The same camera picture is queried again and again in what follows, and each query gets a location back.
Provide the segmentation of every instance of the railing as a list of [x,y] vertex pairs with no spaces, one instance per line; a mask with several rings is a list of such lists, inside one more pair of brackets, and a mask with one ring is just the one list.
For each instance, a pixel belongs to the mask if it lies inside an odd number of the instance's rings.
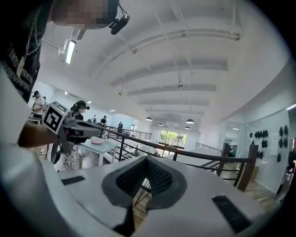
[[150,140],[151,135],[152,135],[151,133],[148,133],[148,132],[134,131],[134,130],[129,130],[129,129],[119,129],[119,128],[110,127],[110,126],[105,126],[105,128],[110,130],[106,134],[109,137],[112,137],[112,138],[120,138],[121,137],[121,136],[117,136],[113,132],[118,132],[118,133],[124,134],[126,136],[134,137],[134,138],[137,138],[137,139],[140,139],[140,140]]
[[[111,138],[113,140],[116,140],[117,142],[119,142],[120,146],[118,146],[118,148],[120,149],[119,152],[115,151],[119,156],[116,157],[116,159],[118,159],[118,161],[121,161],[123,159],[129,159],[126,155],[123,154],[123,152],[130,154],[132,156],[136,156],[135,152],[130,152],[127,150],[124,150],[124,146],[126,147],[132,147],[133,149],[137,150],[137,151],[141,151],[143,153],[146,153],[148,155],[151,156],[157,156],[153,153],[150,153],[148,151],[142,150],[138,147],[134,147],[131,146],[130,144],[125,143],[125,139],[128,140],[132,140],[134,142],[137,142],[139,144],[144,144],[146,146],[150,146],[150,147],[154,147],[157,149],[164,149],[164,146],[158,145],[158,144],[154,144],[151,142],[147,142],[144,140],[140,140],[138,138],[135,137],[131,137],[122,133],[118,133],[114,130],[110,130],[101,126],[98,126],[102,131],[105,131],[105,134],[107,135],[108,138]],[[193,164],[186,164],[186,165],[190,165],[196,168],[202,168],[205,170],[209,170],[210,172],[214,172],[216,171],[217,176],[221,175],[221,172],[234,172],[236,173],[236,177],[235,178],[224,178],[224,180],[228,180],[228,181],[234,181],[234,186],[238,187],[239,190],[241,191],[245,191],[250,179],[251,179],[251,175],[255,166],[255,162],[256,162],[256,157],[257,157],[257,152],[258,152],[258,146],[257,145],[250,145],[250,150],[249,150],[249,155],[248,158],[230,158],[230,157],[226,157],[226,153],[228,150],[229,144],[228,143],[224,143],[223,145],[223,150],[222,150],[222,156],[211,156],[211,155],[206,155],[206,154],[198,154],[195,152],[190,152],[190,151],[184,151],[184,150],[178,150],[169,146],[166,146],[165,149],[171,152],[174,152],[174,156],[173,156],[173,161],[179,162],[177,161],[178,155],[184,155],[184,156],[189,156],[189,157],[194,157],[194,158],[199,158],[199,159],[205,159],[205,160],[210,160],[210,162],[204,164],[203,166],[198,166],[198,165],[193,165]],[[228,168],[224,168],[225,163],[240,163],[240,168],[239,169],[228,169]]]
[[205,144],[201,144],[201,143],[196,143],[196,146],[195,148],[207,148],[207,149],[212,149],[212,150],[219,150],[219,151],[222,151],[218,148],[215,148],[215,147],[211,147],[211,146],[208,146],[208,145],[205,145]]

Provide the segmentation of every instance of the white ceiling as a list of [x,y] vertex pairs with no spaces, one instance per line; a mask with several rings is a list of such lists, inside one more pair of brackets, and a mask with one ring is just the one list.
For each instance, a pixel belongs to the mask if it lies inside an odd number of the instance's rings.
[[[85,85],[89,81],[92,87],[122,91],[122,97],[134,102],[130,102],[133,117],[145,119],[148,114],[157,122],[179,124],[191,118],[196,122],[191,128],[198,131],[211,100],[242,54],[240,39],[245,37],[249,12],[239,0],[120,2],[130,14],[126,27],[115,36],[108,27],[87,30],[77,42],[71,65],[65,67],[71,75],[85,73],[84,78],[76,79]],[[57,56],[56,48],[72,33],[71,28],[50,25],[44,45],[54,53],[43,54],[43,60],[64,61],[65,54]],[[100,93],[96,96],[108,107],[110,101],[100,98]],[[116,100],[117,111],[126,108],[123,103],[128,101],[120,98],[108,98]]]

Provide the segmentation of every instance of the necklace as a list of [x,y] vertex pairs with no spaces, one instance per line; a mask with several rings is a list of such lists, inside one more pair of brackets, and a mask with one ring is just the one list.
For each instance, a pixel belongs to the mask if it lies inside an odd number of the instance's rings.
[[[39,16],[39,13],[40,13],[40,9],[41,9],[41,6],[39,7],[34,19],[33,19],[33,23],[32,23],[32,27],[31,27],[31,30],[30,30],[30,34],[29,34],[29,37],[28,37],[28,42],[27,42],[27,45],[26,45],[26,53],[25,53],[25,56],[23,56],[20,61],[19,61],[19,64],[18,64],[18,69],[17,69],[17,76],[20,77],[20,75],[22,74],[23,72],[23,69],[24,69],[24,65],[25,65],[25,61],[26,61],[26,58],[28,55],[31,55],[33,53],[35,53],[37,51],[37,49],[39,48],[39,46],[41,45],[42,43],[42,39],[40,39],[39,41],[37,40],[37,20],[38,20],[38,16]],[[30,40],[32,38],[32,34],[33,34],[33,29],[34,29],[34,38],[35,38],[35,42],[36,42],[36,45],[37,47],[30,51],[29,52],[29,47],[30,47]]]

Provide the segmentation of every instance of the cap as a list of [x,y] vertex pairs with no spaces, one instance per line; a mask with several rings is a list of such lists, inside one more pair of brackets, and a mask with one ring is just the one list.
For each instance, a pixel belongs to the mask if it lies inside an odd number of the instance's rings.
[[39,94],[39,91],[35,91],[33,97],[36,97],[36,95],[38,95],[38,94]]

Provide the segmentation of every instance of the ceiling beam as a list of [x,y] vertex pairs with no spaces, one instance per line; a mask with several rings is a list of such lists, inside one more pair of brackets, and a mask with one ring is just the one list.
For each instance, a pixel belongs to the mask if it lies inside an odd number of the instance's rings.
[[155,105],[185,105],[185,106],[209,106],[209,100],[147,100],[139,101],[141,106],[155,106]]
[[148,109],[147,112],[151,113],[179,113],[179,114],[195,114],[195,115],[203,115],[203,111],[196,111],[196,110],[165,110],[165,109]]
[[[193,61],[192,65],[188,65],[185,61],[183,64],[178,64],[178,68],[180,70],[192,70],[192,69],[211,69],[211,70],[220,70],[227,71],[227,59],[225,60],[200,60]],[[175,72],[176,67],[171,62],[165,62],[163,64],[157,65],[157,68],[151,68],[151,71],[147,71],[146,69],[134,72],[130,75],[125,75],[125,78],[118,77],[111,85],[113,87],[119,86],[122,83],[127,83],[131,81],[135,81],[144,77],[153,76],[161,73]]]
[[[144,88],[141,91],[129,91],[128,96],[141,95],[141,94],[150,94],[150,93],[163,93],[163,92],[172,92],[180,91],[180,88],[177,85],[163,86],[161,87],[150,87]],[[183,84],[182,91],[206,91],[206,92],[215,92],[216,85],[210,84],[191,84],[190,87],[188,84]]]

